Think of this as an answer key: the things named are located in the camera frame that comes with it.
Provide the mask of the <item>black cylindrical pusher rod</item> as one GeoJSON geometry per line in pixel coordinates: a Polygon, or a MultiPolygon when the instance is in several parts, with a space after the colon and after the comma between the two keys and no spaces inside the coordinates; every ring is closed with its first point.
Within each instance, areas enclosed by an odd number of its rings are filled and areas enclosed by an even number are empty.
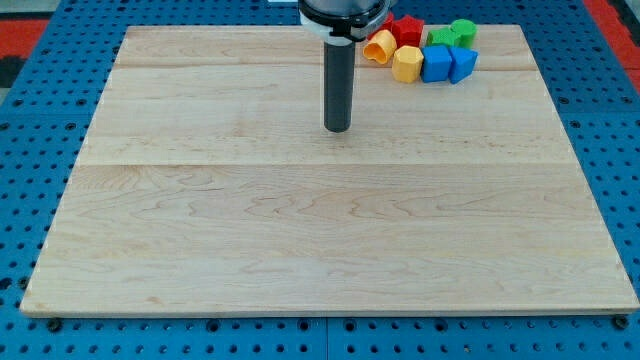
{"type": "Polygon", "coordinates": [[[324,126],[334,133],[351,125],[355,44],[324,45],[324,126]]]}

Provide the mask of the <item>red block behind arm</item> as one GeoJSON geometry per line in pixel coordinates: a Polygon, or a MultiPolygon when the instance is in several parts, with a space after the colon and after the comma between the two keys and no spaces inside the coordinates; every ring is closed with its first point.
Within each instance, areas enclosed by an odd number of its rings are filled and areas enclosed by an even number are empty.
{"type": "Polygon", "coordinates": [[[394,19],[395,19],[394,14],[391,11],[389,11],[384,22],[380,26],[378,26],[371,34],[369,34],[367,36],[367,39],[371,40],[381,30],[390,31],[393,26],[394,19]]]}

